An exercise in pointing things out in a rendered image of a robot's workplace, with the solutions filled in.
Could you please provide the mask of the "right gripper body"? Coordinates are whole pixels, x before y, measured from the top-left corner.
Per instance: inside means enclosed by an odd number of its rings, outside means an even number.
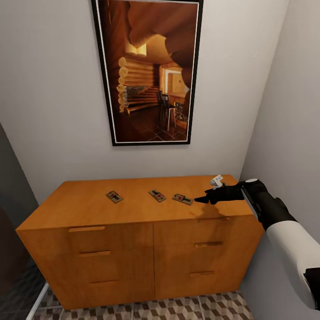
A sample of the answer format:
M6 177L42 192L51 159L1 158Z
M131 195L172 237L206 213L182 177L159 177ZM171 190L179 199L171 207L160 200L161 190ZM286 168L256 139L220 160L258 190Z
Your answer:
M231 201L233 199L230 198L228 194L228 188L229 186L221 186L220 188L216 188L215 190L212 190L207 193L208 198L211 202L211 204L216 204L218 201Z

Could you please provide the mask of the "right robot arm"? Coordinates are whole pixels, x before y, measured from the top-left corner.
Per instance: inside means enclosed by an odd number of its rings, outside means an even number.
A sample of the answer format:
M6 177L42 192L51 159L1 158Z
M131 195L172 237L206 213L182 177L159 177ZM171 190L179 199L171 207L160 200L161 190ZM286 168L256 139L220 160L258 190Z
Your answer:
M320 245L289 214L280 198L268 193L259 179L222 186L223 177L210 181L213 189L195 202L216 204L218 201L246 200L257 220L262 223L297 296L312 310L320 311Z

